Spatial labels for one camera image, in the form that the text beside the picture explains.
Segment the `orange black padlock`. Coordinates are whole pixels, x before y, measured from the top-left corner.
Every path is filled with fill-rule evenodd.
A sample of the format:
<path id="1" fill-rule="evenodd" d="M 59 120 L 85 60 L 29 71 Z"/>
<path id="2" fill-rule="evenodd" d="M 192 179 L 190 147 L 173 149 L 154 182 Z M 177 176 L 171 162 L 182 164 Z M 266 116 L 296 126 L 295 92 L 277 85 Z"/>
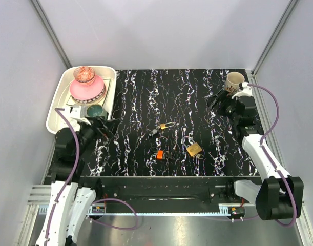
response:
<path id="1" fill-rule="evenodd" d="M 171 159 L 173 156 L 173 151 L 159 150 L 156 154 L 156 159 L 165 160 Z"/>

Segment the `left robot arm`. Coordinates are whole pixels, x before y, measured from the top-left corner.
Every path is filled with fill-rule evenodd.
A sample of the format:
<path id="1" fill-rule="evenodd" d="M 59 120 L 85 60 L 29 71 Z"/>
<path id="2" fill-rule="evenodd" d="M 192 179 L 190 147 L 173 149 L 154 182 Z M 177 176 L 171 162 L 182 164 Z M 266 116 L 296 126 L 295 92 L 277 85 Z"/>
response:
<path id="1" fill-rule="evenodd" d="M 50 201 L 36 245 L 76 245 L 89 206 L 102 199 L 100 181 L 81 180 L 82 155 L 94 139 L 113 138 L 120 119 L 88 121 L 79 131 L 65 127 L 55 135 Z"/>

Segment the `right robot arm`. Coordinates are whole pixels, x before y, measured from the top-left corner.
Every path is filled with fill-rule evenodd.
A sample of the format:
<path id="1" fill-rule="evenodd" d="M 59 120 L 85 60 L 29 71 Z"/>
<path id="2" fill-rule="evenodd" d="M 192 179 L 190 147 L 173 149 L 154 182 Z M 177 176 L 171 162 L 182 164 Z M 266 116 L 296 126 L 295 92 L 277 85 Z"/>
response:
<path id="1" fill-rule="evenodd" d="M 237 203 L 244 198 L 255 205 L 260 219 L 293 226 L 301 215 L 304 183 L 284 169 L 266 144 L 266 134 L 256 121 L 252 94 L 234 96 L 221 90 L 205 100 L 208 111 L 228 118 L 234 139 L 249 155 L 262 180 L 260 186 L 249 180 L 234 181 L 225 190 L 226 200 Z"/>

